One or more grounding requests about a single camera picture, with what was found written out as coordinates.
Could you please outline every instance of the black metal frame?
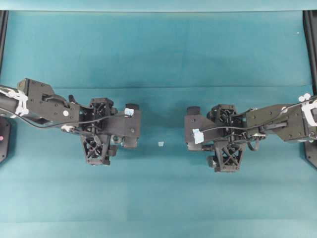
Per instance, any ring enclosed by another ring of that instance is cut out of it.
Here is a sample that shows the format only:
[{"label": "black metal frame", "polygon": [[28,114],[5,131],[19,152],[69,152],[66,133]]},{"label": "black metal frame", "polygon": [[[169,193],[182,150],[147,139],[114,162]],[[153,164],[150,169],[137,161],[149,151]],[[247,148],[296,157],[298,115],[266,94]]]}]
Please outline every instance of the black metal frame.
[{"label": "black metal frame", "polygon": [[[303,11],[303,25],[313,79],[313,93],[317,95],[317,10]],[[317,167],[317,141],[305,142],[306,159]]]},{"label": "black metal frame", "polygon": [[7,22],[8,22],[8,11],[0,11],[0,73],[1,73],[1,66],[2,66]]},{"label": "black metal frame", "polygon": [[[0,73],[2,68],[2,59],[4,51],[4,42],[6,35],[6,26],[8,22],[8,11],[0,11]],[[6,118],[0,117],[0,162],[5,160],[8,155],[11,124]]]}]

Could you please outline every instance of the wire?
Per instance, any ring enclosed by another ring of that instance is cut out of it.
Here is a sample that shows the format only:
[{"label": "wire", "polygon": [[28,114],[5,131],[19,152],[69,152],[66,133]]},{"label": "wire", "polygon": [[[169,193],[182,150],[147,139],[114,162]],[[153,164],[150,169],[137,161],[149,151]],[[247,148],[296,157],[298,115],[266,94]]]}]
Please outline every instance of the wire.
[{"label": "wire", "polygon": [[236,130],[246,130],[245,127],[235,127],[235,126],[217,126],[217,127],[213,127],[213,128],[208,128],[205,130],[201,130],[200,132],[206,132],[206,131],[210,131],[210,130],[217,130],[217,129],[236,129]]},{"label": "wire", "polygon": [[7,110],[5,108],[0,107],[0,110],[5,111],[6,113],[11,113],[11,114],[15,115],[17,118],[21,119],[25,123],[29,124],[30,126],[33,126],[33,127],[37,128],[37,129],[50,129],[50,128],[62,126],[62,125],[65,125],[65,124],[66,125],[72,125],[72,124],[94,123],[94,122],[97,122],[97,121],[100,121],[100,120],[104,120],[104,119],[107,119],[107,118],[125,117],[126,116],[126,115],[112,115],[112,116],[104,116],[104,117],[101,117],[101,118],[98,118],[98,119],[94,119],[94,120],[62,122],[62,123],[57,123],[57,124],[54,124],[54,125],[38,126],[38,125],[35,125],[34,123],[30,122],[28,119],[25,119],[25,118],[21,117],[20,115],[14,113],[14,112],[11,112],[11,111],[9,111],[9,110]]},{"label": "wire", "polygon": [[293,108],[293,107],[296,107],[298,105],[301,105],[303,103],[308,103],[308,102],[311,102],[313,100],[315,100],[316,97],[311,97],[310,99],[304,101],[304,102],[299,102],[299,103],[295,103],[295,104],[292,104],[286,108],[284,108],[283,110],[281,110],[281,112],[275,116],[274,118],[270,119],[270,120],[267,120],[265,122],[262,122],[261,124],[259,125],[253,125],[253,126],[250,126],[250,127],[235,127],[235,126],[217,126],[217,127],[212,127],[212,128],[208,128],[208,129],[205,129],[205,130],[202,130],[201,132],[206,132],[206,131],[210,131],[210,130],[217,130],[217,129],[236,129],[236,130],[250,130],[250,129],[253,129],[253,128],[256,128],[256,127],[259,127],[259,126],[263,126],[273,120],[276,120],[278,119],[283,113],[287,112],[287,110],[289,110],[290,108]]}]

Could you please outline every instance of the sticker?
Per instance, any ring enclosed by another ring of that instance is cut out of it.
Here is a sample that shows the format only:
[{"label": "sticker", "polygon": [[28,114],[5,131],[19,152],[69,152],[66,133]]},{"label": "sticker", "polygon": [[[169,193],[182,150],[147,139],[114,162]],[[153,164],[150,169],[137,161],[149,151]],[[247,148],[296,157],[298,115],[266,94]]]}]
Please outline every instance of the sticker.
[{"label": "sticker", "polygon": [[193,133],[196,145],[204,141],[204,134],[199,129],[193,129]]},{"label": "sticker", "polygon": [[124,114],[127,115],[127,116],[133,116],[134,109],[126,108],[126,109],[124,109]]}]

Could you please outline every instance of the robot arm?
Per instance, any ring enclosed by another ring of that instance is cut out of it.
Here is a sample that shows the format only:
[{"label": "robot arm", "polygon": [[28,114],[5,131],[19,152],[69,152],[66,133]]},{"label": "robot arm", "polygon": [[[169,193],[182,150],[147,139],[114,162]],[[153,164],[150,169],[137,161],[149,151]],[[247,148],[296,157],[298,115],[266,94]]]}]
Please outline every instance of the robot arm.
[{"label": "robot arm", "polygon": [[86,162],[91,165],[110,165],[109,157],[117,151],[114,144],[135,148],[140,136],[138,105],[127,104],[118,112],[110,99],[93,98],[86,107],[72,95],[67,101],[48,84],[27,78],[16,89],[0,86],[0,115],[18,116],[37,128],[59,127],[79,135]]},{"label": "robot arm", "polygon": [[185,116],[185,141],[190,151],[211,151],[207,158],[215,172],[240,169],[246,146],[252,151],[269,134],[285,142],[317,140],[317,101],[306,94],[297,104],[278,104],[238,114],[234,105],[220,104],[204,117],[199,107]]}]

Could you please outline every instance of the teal cloth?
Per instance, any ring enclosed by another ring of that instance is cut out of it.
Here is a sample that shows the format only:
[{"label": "teal cloth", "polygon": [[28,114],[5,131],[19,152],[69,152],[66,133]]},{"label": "teal cloth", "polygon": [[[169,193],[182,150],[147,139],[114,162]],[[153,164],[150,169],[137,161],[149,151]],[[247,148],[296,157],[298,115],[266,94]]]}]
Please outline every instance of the teal cloth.
[{"label": "teal cloth", "polygon": [[30,77],[84,105],[137,103],[143,118],[138,148],[119,148],[110,167],[87,165],[75,135],[12,120],[0,237],[316,237],[317,170],[302,144],[270,135],[241,171],[214,173],[207,152],[187,151],[183,128],[188,106],[242,112],[311,93],[301,21],[301,12],[11,12],[1,84]]}]

